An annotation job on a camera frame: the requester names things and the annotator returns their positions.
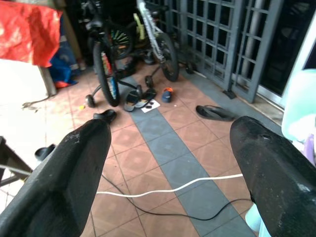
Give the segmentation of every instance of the white bicycle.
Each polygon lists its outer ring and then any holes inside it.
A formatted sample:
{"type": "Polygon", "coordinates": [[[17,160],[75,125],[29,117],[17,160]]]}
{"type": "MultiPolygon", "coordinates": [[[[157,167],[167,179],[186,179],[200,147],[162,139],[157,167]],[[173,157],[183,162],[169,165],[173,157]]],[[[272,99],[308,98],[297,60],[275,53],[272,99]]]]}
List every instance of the white bicycle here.
{"type": "Polygon", "coordinates": [[[146,8],[144,0],[137,0],[137,8],[144,21],[153,53],[160,62],[164,76],[169,81],[176,81],[179,76],[179,64],[177,53],[170,36],[156,26],[152,17],[155,11],[149,11],[146,8]]]}

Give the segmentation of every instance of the red cloth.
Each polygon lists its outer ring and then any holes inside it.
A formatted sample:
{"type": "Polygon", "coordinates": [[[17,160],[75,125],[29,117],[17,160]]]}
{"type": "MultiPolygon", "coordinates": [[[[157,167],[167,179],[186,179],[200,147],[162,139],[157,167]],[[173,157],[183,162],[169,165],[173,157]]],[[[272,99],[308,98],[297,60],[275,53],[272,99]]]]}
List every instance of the red cloth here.
{"type": "Polygon", "coordinates": [[[0,0],[0,58],[42,67],[59,48],[61,12],[0,0]]]}

